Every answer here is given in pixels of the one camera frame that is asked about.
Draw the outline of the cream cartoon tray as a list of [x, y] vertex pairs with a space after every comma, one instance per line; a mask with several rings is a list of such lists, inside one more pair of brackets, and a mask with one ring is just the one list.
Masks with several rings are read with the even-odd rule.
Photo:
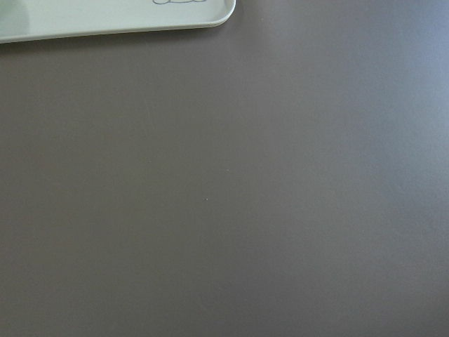
[[2, 1], [1, 42], [216, 27], [235, 7], [235, 0]]

